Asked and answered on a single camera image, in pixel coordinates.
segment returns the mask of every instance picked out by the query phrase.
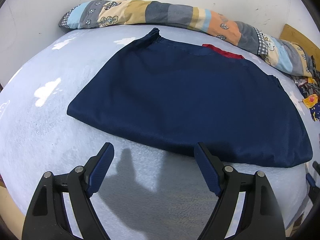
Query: mattress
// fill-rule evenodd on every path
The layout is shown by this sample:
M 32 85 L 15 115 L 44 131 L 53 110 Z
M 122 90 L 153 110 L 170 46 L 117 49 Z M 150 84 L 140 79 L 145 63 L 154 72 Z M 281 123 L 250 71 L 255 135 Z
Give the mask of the mattress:
M 91 197 L 110 238 L 158 240 L 199 236 L 217 197 L 207 188 L 194 158 L 107 134 L 66 114 L 68 104 L 111 57 L 153 27 L 120 25 L 67 33 L 25 63 L 0 93 L 0 173 L 24 214 L 44 172 L 68 173 L 96 155 L 105 142 L 111 142 L 115 158 L 99 192 Z M 305 124 L 313 159 L 319 159 L 320 125 L 311 119 L 309 110 L 300 102 L 302 95 L 288 77 L 255 55 L 215 37 L 157 27 L 163 36 L 174 41 L 208 43 L 241 54 L 266 74 L 276 76 Z M 300 215 L 307 195 L 304 164 L 293 168 L 232 165 L 239 172 L 265 172 L 286 227 Z M 64 195 L 73 233 L 81 236 L 68 194 Z M 235 232 L 240 212 L 241 205 L 227 236 Z

